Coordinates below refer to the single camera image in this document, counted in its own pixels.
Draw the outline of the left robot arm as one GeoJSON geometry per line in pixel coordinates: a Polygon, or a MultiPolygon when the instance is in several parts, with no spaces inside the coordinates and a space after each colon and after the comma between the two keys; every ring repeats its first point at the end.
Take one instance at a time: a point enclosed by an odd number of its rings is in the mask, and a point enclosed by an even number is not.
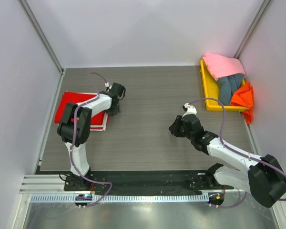
{"type": "Polygon", "coordinates": [[[70,174],[65,178],[64,190],[85,191],[91,187],[91,168],[87,161],[86,141],[91,131],[91,119],[100,112],[116,115],[126,89],[119,83],[106,85],[106,90],[82,102],[66,104],[57,133],[68,149],[70,174]]]}

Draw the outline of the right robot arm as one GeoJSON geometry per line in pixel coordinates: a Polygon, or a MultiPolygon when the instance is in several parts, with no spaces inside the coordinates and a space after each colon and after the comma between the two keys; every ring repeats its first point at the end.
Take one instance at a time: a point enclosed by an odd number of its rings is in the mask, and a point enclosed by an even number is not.
{"type": "Polygon", "coordinates": [[[241,189],[266,208],[282,200],[286,193],[286,175],[275,157],[260,157],[221,140],[217,134],[204,130],[196,115],[178,115],[169,131],[173,136],[190,140],[196,150],[234,167],[212,166],[205,177],[209,188],[227,185],[241,189]]]}

